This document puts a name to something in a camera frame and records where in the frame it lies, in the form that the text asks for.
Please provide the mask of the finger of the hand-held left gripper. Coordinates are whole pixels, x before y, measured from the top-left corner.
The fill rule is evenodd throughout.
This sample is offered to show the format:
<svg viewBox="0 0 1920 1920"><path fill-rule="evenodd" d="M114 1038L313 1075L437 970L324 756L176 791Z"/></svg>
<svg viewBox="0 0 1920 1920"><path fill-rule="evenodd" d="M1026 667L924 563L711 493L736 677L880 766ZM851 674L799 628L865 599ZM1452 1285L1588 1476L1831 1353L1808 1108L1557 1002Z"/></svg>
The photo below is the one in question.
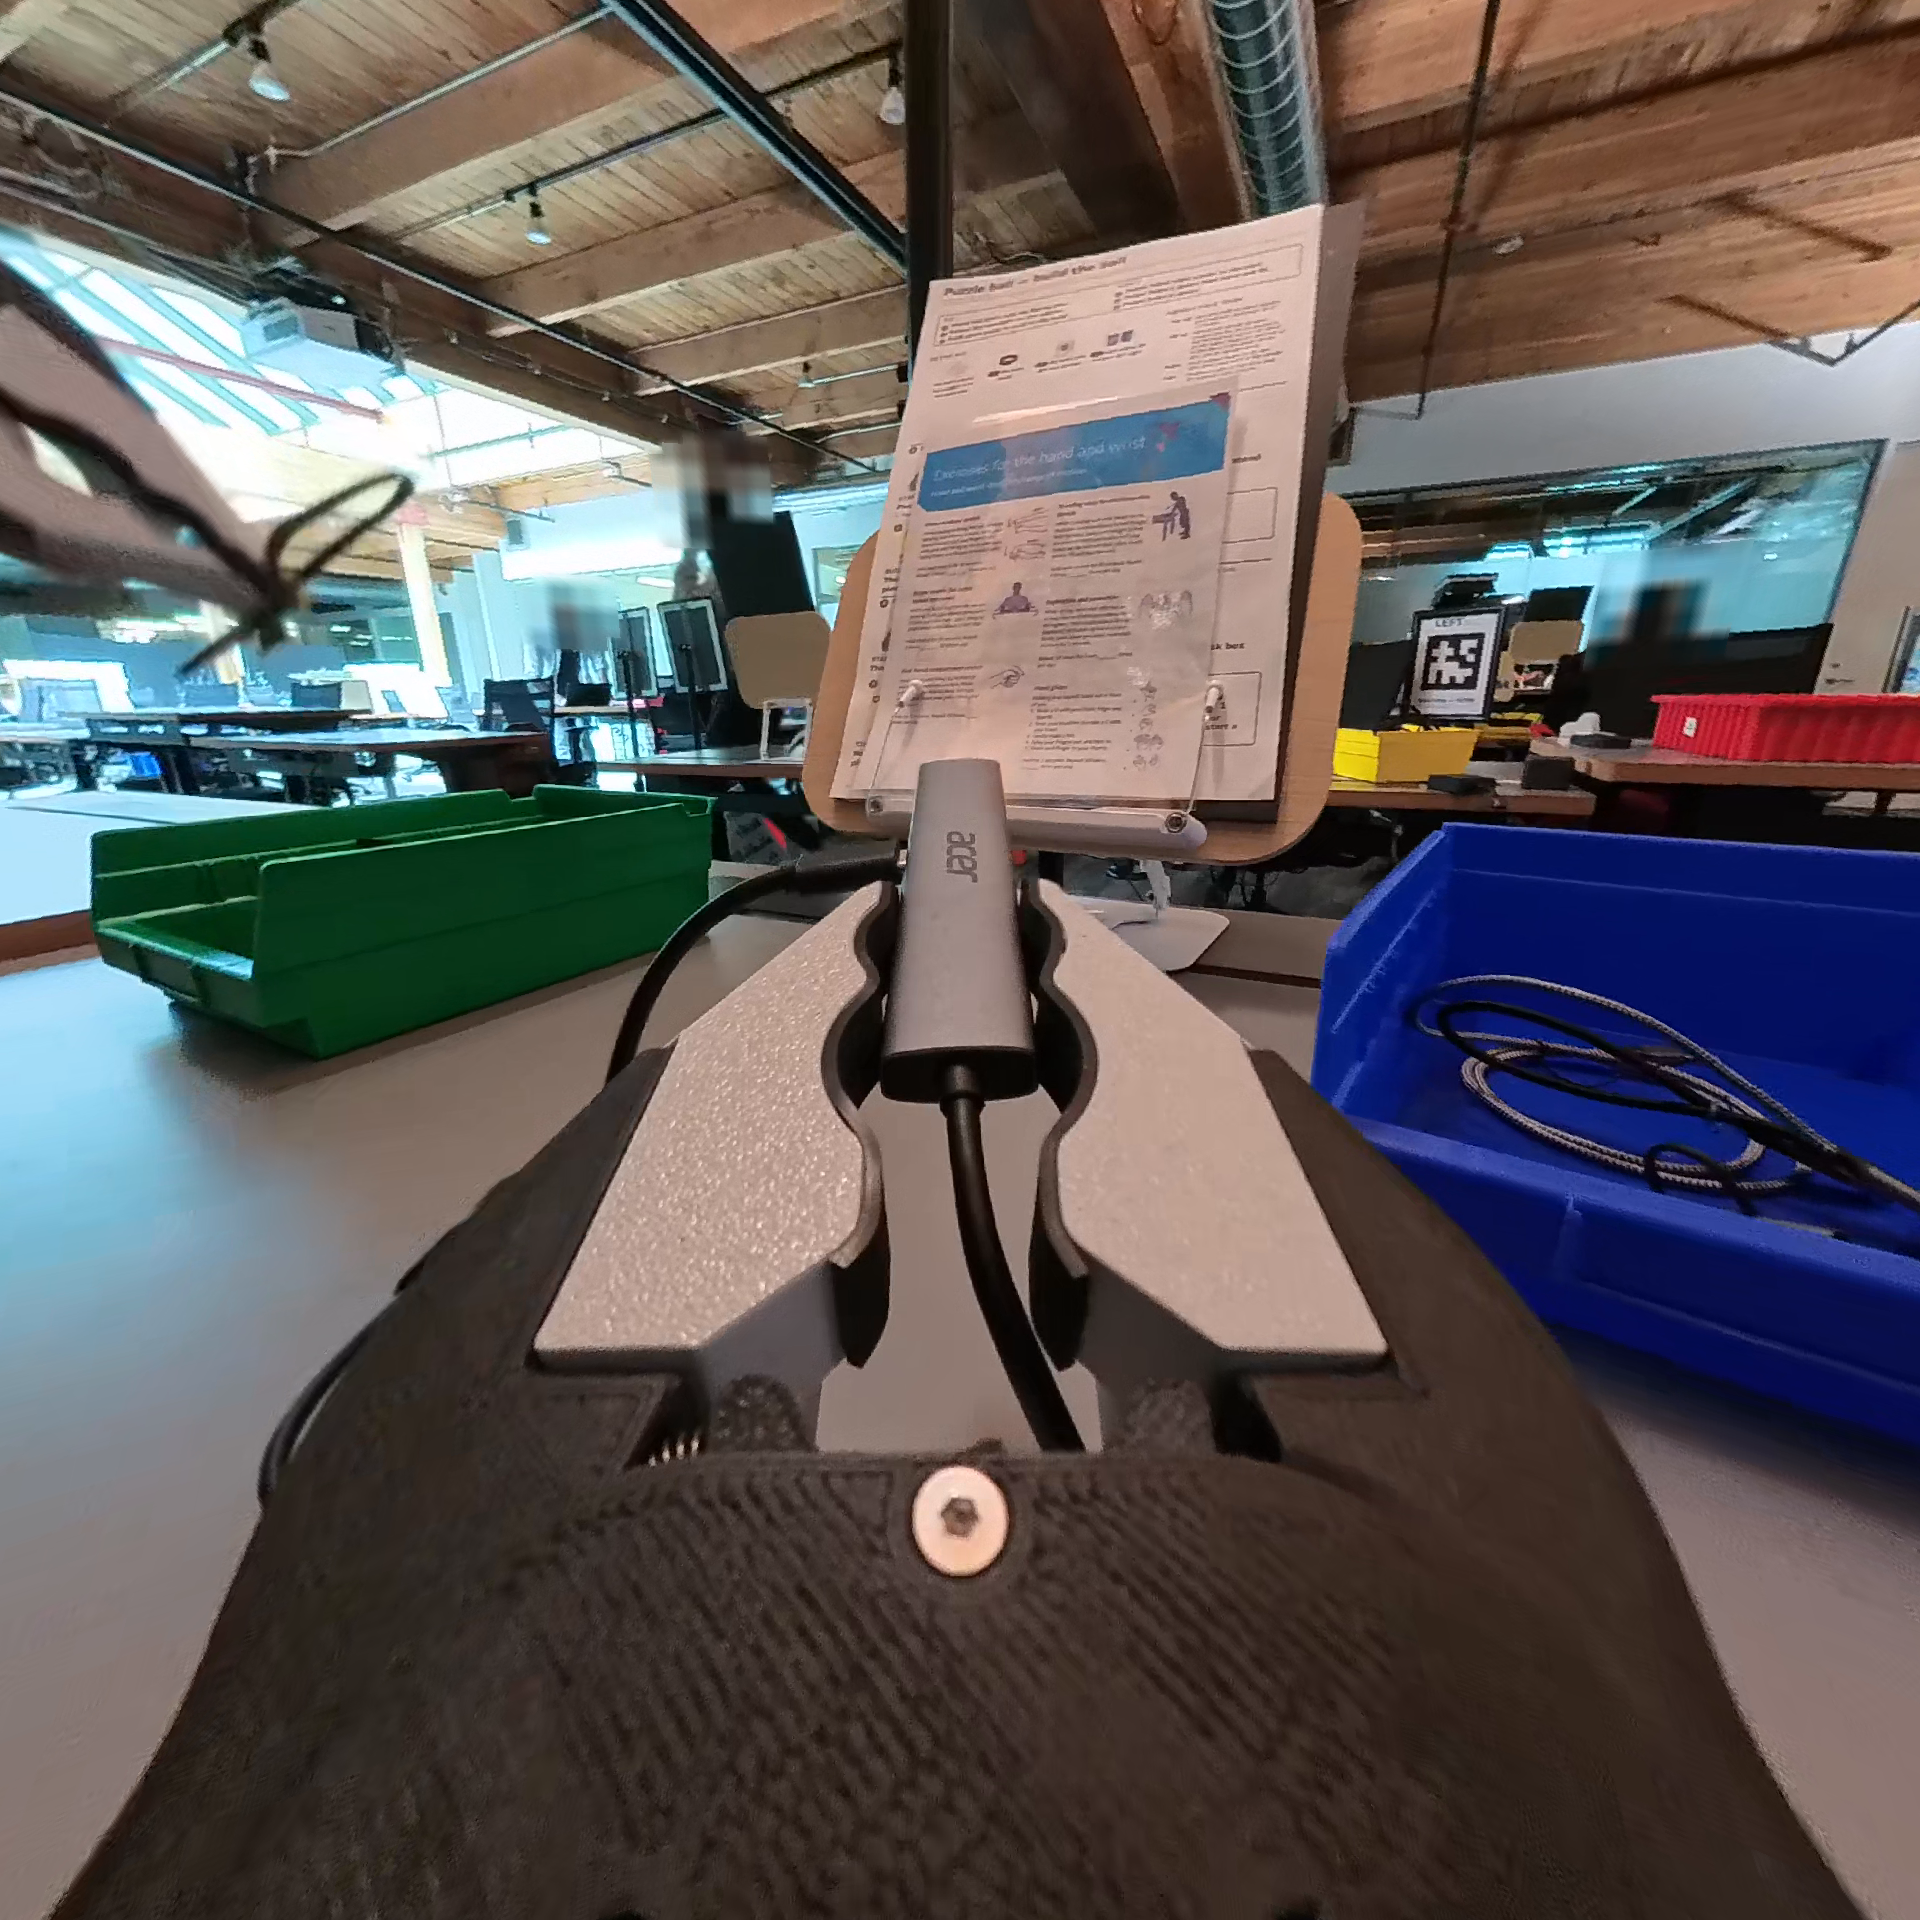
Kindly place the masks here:
<svg viewBox="0 0 1920 1920"><path fill-rule="evenodd" d="M50 473L77 485L91 466L90 449L99 449L147 490L204 513L264 558L264 541L232 514L95 339L36 285L3 270L3 430L10 426L61 443L42 454Z"/></svg>
<svg viewBox="0 0 1920 1920"><path fill-rule="evenodd" d="M168 589L232 614L204 655L284 638L290 589L275 564L223 532L204 513L144 486L116 458L90 449L91 466L74 485L48 471L59 450L29 427L4 427L3 546L36 585L59 585L91 601L130 588Z"/></svg>

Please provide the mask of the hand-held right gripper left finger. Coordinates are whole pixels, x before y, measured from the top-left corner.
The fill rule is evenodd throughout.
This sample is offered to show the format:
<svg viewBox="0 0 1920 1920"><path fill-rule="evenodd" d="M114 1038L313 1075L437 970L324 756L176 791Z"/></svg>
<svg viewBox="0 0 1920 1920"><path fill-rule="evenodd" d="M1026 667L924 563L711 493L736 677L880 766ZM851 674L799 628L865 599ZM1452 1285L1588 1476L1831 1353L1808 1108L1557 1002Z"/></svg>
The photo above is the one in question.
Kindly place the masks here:
<svg viewBox="0 0 1920 1920"><path fill-rule="evenodd" d="M637 1388L633 1454L697 1454L723 1402L770 1386L815 1439L826 1383L880 1348L892 1246L877 1084L899 887L866 879L640 1058L610 1166L546 1243L532 1367Z"/></svg>

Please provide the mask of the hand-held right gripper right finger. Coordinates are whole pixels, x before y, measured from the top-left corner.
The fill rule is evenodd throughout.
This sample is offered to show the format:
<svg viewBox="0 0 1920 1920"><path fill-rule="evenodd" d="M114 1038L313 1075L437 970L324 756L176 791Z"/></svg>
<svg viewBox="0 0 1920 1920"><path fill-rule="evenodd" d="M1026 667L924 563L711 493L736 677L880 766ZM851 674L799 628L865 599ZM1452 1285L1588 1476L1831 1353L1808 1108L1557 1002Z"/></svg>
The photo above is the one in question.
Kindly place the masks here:
<svg viewBox="0 0 1920 1920"><path fill-rule="evenodd" d="M1040 1145L1032 1315L1096 1386L1098 1434L1192 1388L1211 1417L1268 1375L1368 1375L1386 1333L1256 1051L1055 879L1032 887Z"/></svg>

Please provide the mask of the black cable tie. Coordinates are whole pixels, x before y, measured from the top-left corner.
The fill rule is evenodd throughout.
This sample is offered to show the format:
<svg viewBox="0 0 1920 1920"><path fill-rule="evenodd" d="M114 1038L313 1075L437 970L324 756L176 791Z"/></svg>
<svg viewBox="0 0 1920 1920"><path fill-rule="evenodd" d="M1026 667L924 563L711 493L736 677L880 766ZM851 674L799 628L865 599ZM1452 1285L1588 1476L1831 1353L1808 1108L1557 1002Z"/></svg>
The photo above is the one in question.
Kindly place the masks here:
<svg viewBox="0 0 1920 1920"><path fill-rule="evenodd" d="M280 605L295 605L317 575L388 526L413 493L416 482L407 473L372 471L280 519L264 541Z"/></svg>

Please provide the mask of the grey USB hub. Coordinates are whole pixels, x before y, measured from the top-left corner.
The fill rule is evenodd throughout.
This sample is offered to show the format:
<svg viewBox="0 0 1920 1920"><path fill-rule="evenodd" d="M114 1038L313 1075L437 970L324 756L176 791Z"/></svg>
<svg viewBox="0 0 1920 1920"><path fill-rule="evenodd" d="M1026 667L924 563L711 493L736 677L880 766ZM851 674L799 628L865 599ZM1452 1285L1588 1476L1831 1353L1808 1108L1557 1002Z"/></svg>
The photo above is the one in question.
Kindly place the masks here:
<svg viewBox="0 0 1920 1920"><path fill-rule="evenodd" d="M1039 1084L1001 767L930 758L899 887L880 1090L977 1118Z"/></svg>

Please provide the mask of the ceiling projector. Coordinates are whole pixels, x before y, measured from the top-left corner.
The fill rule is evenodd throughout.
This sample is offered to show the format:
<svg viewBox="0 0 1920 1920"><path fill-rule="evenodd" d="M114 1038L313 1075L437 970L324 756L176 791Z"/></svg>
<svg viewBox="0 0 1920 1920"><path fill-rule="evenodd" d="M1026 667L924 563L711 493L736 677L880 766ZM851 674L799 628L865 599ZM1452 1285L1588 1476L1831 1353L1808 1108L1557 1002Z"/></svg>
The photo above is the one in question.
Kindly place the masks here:
<svg viewBox="0 0 1920 1920"><path fill-rule="evenodd" d="M284 298L261 301L247 309L240 334L252 364L315 383L353 383L372 378L375 366L393 358L379 327L346 307L313 307Z"/></svg>

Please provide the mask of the blue plastic bin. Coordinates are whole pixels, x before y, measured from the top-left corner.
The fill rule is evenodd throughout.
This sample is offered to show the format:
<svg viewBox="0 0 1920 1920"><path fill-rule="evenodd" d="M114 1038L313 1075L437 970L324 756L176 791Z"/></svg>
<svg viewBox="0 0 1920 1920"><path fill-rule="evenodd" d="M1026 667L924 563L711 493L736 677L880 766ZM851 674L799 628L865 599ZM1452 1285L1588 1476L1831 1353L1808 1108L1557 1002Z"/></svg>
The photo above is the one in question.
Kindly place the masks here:
<svg viewBox="0 0 1920 1920"><path fill-rule="evenodd" d="M1916 1447L1913 853L1449 826L1312 1084L1545 1322Z"/></svg>

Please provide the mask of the yellow plastic bin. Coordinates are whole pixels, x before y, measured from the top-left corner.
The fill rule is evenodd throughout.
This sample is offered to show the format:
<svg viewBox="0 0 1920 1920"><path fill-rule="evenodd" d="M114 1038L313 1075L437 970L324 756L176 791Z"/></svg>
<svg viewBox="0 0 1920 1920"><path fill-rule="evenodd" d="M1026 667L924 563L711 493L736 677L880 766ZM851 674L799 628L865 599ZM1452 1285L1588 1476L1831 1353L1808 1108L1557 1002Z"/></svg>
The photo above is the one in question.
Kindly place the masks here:
<svg viewBox="0 0 1920 1920"><path fill-rule="evenodd" d="M1336 733L1333 772L1362 783L1417 783L1471 772L1479 748L1476 727L1341 727Z"/></svg>

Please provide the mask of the small wooden document stand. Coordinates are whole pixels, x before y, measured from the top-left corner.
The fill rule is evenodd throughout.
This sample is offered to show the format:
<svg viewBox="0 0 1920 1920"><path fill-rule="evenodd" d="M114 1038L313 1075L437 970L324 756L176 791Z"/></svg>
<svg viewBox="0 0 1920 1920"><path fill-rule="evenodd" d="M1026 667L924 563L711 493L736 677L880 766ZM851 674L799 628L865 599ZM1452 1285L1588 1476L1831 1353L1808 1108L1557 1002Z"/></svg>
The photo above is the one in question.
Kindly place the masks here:
<svg viewBox="0 0 1920 1920"><path fill-rule="evenodd" d="M759 754L801 762L832 628L816 611L736 614L724 628L738 697L759 713Z"/></svg>

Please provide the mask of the black and white tag sign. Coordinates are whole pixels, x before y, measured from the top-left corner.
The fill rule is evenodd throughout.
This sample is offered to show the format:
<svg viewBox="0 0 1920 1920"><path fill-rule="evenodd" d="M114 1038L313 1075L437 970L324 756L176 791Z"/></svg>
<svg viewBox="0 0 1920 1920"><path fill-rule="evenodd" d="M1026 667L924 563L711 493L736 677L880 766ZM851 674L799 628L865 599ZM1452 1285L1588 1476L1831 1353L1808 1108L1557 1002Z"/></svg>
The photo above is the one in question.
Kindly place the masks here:
<svg viewBox="0 0 1920 1920"><path fill-rule="evenodd" d="M1405 709L1424 727L1488 718L1504 654L1504 605L1426 607L1412 617Z"/></svg>

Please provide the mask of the black monitor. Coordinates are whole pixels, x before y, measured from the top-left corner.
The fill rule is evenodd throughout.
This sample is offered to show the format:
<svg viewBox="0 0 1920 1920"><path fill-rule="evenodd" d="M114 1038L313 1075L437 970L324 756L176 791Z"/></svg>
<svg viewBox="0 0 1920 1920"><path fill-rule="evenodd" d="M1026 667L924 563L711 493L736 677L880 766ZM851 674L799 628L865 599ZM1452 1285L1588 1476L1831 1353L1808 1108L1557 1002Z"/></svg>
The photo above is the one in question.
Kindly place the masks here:
<svg viewBox="0 0 1920 1920"><path fill-rule="evenodd" d="M706 551L730 617L815 611L810 572L791 513L719 519Z"/></svg>

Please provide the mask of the blue header leaflet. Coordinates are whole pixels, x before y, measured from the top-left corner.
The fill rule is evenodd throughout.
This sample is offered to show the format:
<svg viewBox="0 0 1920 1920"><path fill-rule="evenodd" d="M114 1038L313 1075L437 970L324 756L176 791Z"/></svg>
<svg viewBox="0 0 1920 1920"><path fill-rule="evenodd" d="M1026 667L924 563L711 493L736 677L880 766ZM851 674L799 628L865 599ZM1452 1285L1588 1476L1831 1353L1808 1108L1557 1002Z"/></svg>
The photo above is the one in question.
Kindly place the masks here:
<svg viewBox="0 0 1920 1920"><path fill-rule="evenodd" d="M1235 422L1217 380L943 430L880 589L852 794L909 795L933 762L986 758L1008 801L1189 801Z"/></svg>

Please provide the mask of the red plastic bin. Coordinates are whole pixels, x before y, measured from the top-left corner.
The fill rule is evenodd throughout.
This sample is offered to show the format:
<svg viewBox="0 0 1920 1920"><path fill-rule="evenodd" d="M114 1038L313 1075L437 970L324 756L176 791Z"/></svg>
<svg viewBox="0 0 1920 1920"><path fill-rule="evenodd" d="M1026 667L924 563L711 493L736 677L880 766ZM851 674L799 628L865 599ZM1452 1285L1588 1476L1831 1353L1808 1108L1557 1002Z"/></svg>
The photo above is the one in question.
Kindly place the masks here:
<svg viewBox="0 0 1920 1920"><path fill-rule="evenodd" d="M1916 766L1913 693L1657 693L1652 748L1712 762Z"/></svg>

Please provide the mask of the white instruction sheet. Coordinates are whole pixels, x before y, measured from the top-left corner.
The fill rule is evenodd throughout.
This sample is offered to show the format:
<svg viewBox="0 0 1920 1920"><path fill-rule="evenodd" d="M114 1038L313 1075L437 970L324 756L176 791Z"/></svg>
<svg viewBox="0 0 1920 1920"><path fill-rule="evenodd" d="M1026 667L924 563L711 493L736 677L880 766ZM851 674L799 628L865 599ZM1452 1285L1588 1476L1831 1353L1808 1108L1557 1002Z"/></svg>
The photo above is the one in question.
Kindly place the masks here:
<svg viewBox="0 0 1920 1920"><path fill-rule="evenodd" d="M874 719L880 589L933 438L986 415L1232 380L1232 493L1220 551L1207 739L1181 803L1267 803L1281 786L1307 477L1314 324L1329 266L1324 207L1081 257L994 278L947 278L908 380L859 639L865 677L832 794Z"/></svg>

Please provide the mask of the ceiling air duct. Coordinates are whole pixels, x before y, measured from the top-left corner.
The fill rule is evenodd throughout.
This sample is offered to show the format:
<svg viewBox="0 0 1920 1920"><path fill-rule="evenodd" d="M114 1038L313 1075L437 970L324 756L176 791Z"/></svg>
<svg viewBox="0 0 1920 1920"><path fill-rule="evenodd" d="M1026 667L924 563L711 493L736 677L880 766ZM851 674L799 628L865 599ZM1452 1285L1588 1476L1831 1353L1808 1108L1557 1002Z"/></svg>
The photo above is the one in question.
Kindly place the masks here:
<svg viewBox="0 0 1920 1920"><path fill-rule="evenodd" d="M1330 201L1314 2L1205 2L1256 215Z"/></svg>

